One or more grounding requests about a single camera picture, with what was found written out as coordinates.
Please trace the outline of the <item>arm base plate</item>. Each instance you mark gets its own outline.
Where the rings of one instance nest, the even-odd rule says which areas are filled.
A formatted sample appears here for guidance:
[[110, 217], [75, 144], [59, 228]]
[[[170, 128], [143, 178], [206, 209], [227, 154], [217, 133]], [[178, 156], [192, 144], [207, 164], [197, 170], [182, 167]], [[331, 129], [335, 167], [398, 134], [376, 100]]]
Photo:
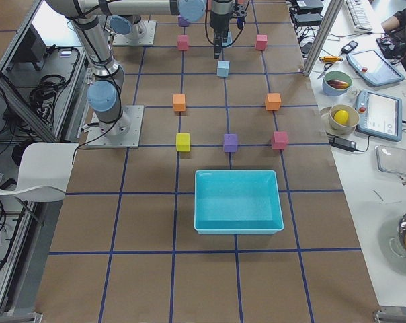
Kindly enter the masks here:
[[90, 149], [138, 148], [144, 110], [143, 105], [123, 106], [122, 116], [112, 129], [110, 124], [99, 122], [96, 113], [93, 113], [91, 122], [97, 125], [89, 128], [85, 147]]
[[152, 46], [155, 40], [156, 21], [141, 20], [137, 24], [120, 23], [113, 27], [113, 46]]

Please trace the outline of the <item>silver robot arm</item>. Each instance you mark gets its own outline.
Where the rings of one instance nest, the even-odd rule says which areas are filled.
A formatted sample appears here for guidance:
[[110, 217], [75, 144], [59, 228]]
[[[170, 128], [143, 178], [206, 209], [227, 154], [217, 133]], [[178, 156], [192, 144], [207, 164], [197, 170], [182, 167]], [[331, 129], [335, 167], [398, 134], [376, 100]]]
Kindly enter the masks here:
[[116, 34], [131, 40], [140, 39], [147, 33], [147, 27], [139, 15], [136, 17], [133, 15], [113, 15], [110, 17], [109, 26]]
[[227, 44], [230, 21], [236, 19], [242, 30], [247, 16], [238, 1], [49, 1], [48, 5], [71, 21], [91, 63], [95, 83], [87, 90], [87, 101], [96, 126], [89, 130], [83, 145], [91, 148], [137, 148], [144, 112], [142, 105], [121, 102], [124, 70], [113, 56], [100, 15], [121, 18], [120, 24], [110, 23], [111, 29], [132, 37], [143, 24], [142, 15], [180, 15], [189, 22], [207, 16], [215, 58]]

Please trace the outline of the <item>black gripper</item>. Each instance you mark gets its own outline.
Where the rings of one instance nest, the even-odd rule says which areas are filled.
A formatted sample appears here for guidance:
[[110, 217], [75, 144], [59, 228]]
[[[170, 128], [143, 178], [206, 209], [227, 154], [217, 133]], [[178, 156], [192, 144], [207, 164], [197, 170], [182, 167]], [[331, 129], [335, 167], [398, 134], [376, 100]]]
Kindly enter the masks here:
[[238, 1], [212, 0], [210, 4], [210, 27], [214, 31], [214, 58], [218, 59], [222, 52], [223, 34], [229, 31], [231, 19], [238, 19], [239, 29], [243, 28], [246, 21], [246, 5]]

